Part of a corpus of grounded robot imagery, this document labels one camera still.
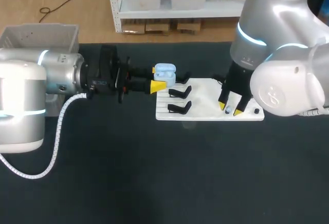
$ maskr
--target metal shelving unit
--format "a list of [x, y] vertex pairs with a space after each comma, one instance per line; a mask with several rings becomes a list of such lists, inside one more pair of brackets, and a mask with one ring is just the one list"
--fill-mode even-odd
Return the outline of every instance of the metal shelving unit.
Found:
[[121, 19], [127, 18], [239, 17], [245, 0], [206, 0], [199, 10], [172, 10], [171, 0], [161, 0], [159, 10], [149, 11], [131, 11], [126, 0], [110, 1], [116, 32], [122, 32]]

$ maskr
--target wooden floor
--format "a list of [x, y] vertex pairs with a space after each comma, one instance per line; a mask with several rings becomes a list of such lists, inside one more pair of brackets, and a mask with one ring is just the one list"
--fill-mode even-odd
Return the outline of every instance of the wooden floor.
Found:
[[[0, 0], [0, 31], [5, 26], [37, 23], [41, 7], [51, 9], [66, 0]], [[81, 43], [109, 42], [223, 42], [234, 38], [236, 18], [210, 19], [198, 35], [126, 35], [116, 33], [109, 0], [73, 0], [50, 14], [43, 23], [66, 23], [80, 26]]]

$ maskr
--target black table surface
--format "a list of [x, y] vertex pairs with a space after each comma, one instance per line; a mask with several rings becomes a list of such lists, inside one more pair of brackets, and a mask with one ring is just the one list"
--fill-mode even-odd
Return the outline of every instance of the black table surface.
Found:
[[[174, 63], [178, 74], [225, 74], [229, 43], [118, 44], [122, 59], [151, 67]], [[86, 60], [100, 45], [81, 45]], [[262, 122], [155, 119], [156, 96], [95, 96], [68, 109], [58, 159], [40, 180], [0, 164], [0, 222], [11, 223], [328, 223], [328, 117]], [[56, 118], [42, 147], [6, 155], [19, 170], [48, 165]]]

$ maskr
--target white cable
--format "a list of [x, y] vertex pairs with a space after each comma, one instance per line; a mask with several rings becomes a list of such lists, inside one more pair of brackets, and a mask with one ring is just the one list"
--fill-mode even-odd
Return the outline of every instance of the white cable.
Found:
[[65, 111], [66, 111], [67, 107], [73, 101], [75, 101], [76, 99], [86, 99], [86, 98], [87, 98], [87, 94], [86, 93], [77, 94], [77, 95], [74, 95], [71, 98], [69, 98], [65, 102], [65, 104], [63, 105], [63, 107], [61, 109], [61, 112], [60, 112], [60, 115], [58, 117], [57, 129], [56, 129], [56, 137], [55, 137], [55, 145], [54, 145], [54, 148], [53, 148], [52, 158], [51, 158], [51, 161], [49, 163], [49, 166], [46, 168], [45, 171], [43, 171], [42, 173], [37, 174], [37, 175], [24, 174], [24, 173], [18, 171], [16, 168], [14, 168], [12, 165], [10, 165], [9, 162], [1, 154], [0, 154], [0, 160], [6, 165], [7, 168], [9, 168], [15, 174], [17, 174], [17, 175], [19, 175], [19, 176], [21, 176], [23, 178], [26, 178], [26, 179], [40, 179], [40, 178], [46, 176], [50, 172], [50, 170], [52, 169], [52, 167], [54, 166], [55, 161], [56, 161], [57, 152], [58, 152], [58, 146], [59, 146], [59, 143], [60, 143], [60, 135], [61, 135], [61, 128], [62, 128], [62, 121], [63, 121], [63, 117], [64, 117], [64, 114], [65, 114]]
[[329, 115], [329, 108], [324, 109], [324, 113], [320, 113], [318, 109], [302, 112], [299, 116], [318, 116], [318, 115]]

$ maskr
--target gray plastic bin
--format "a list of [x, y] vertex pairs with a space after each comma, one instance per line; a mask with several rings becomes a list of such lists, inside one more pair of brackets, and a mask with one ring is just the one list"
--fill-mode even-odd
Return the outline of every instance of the gray plastic bin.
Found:
[[[0, 36], [0, 48], [34, 48], [62, 53], [78, 53], [78, 33], [78, 25], [23, 24], [8, 26]], [[46, 115], [58, 116], [64, 99], [64, 95], [47, 95]]]

